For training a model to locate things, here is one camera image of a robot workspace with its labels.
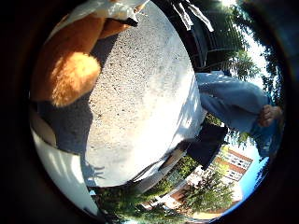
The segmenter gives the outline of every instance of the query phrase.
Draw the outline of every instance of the leg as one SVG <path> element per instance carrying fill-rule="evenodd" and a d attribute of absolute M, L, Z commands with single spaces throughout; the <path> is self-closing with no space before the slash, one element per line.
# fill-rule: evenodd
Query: leg
<path fill-rule="evenodd" d="M 196 73 L 195 77 L 200 92 L 218 97 L 227 105 L 237 105 L 258 115 L 268 104 L 265 92 L 252 83 L 209 73 Z"/>
<path fill-rule="evenodd" d="M 256 114 L 252 114 L 236 105 L 227 105 L 223 100 L 201 93 L 200 95 L 202 107 L 220 119 L 230 128 L 235 128 L 240 132 L 249 133 L 252 124 L 258 118 Z"/>

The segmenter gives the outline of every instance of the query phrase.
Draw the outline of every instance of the building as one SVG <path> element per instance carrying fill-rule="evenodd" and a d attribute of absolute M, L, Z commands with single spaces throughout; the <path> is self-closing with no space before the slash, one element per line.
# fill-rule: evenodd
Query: building
<path fill-rule="evenodd" d="M 222 146 L 220 153 L 209 166 L 209 169 L 215 169 L 215 166 L 222 165 L 225 167 L 224 176 L 234 181 L 239 181 L 252 162 L 253 159 L 234 151 L 229 146 Z"/>

